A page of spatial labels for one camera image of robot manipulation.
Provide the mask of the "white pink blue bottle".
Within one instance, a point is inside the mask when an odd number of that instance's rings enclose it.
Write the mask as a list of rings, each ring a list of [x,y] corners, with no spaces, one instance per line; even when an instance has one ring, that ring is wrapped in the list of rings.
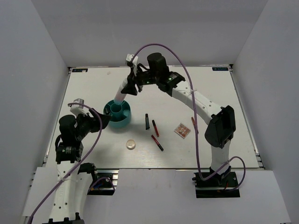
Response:
[[[122,93],[121,91],[126,87],[128,81],[127,79],[125,78],[122,82],[122,84],[119,86],[119,89],[114,97],[114,103],[117,104],[117,105],[121,105],[122,102],[124,101],[125,97],[126,97],[126,94],[125,93]]]

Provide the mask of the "black makeup tube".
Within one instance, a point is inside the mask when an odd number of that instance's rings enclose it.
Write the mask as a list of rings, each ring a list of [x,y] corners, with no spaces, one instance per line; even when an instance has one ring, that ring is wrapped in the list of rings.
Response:
[[[147,113],[145,114],[145,129],[146,130],[150,129],[149,115]]]

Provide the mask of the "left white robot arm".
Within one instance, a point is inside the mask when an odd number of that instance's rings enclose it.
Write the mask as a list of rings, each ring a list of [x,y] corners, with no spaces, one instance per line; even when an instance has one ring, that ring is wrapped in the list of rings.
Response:
[[[98,183],[99,175],[93,163],[83,163],[82,140],[88,133],[106,128],[110,115],[97,111],[64,115],[59,119],[60,135],[55,142],[57,181],[49,224],[82,224],[83,210],[90,186]]]

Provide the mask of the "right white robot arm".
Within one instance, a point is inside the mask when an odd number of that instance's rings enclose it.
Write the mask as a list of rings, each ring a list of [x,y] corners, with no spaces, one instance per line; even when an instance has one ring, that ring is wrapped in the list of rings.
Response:
[[[114,102],[121,104],[128,94],[136,96],[143,86],[155,84],[161,91],[193,109],[194,116],[201,117],[207,124],[205,139],[211,145],[211,181],[216,186],[222,186],[231,170],[228,155],[236,130],[234,109],[229,105],[221,107],[196,91],[190,81],[169,70],[161,53],[152,53],[147,59],[148,68],[138,63],[138,57],[127,54],[126,65],[130,67],[130,74],[120,85]]]

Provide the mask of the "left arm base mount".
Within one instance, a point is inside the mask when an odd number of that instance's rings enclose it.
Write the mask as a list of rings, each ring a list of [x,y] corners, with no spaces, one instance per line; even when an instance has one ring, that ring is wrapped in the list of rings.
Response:
[[[88,195],[91,196],[112,196],[114,194],[113,186],[116,188],[118,181],[118,170],[97,169],[98,181],[93,188],[90,188]]]

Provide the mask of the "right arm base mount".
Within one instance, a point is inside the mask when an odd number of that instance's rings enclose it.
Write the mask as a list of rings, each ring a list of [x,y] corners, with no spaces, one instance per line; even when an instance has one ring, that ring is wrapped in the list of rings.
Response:
[[[194,173],[192,181],[195,184],[196,198],[239,198],[240,191],[235,172],[229,172],[228,175],[219,181],[212,177],[207,181],[200,179],[199,173]]]

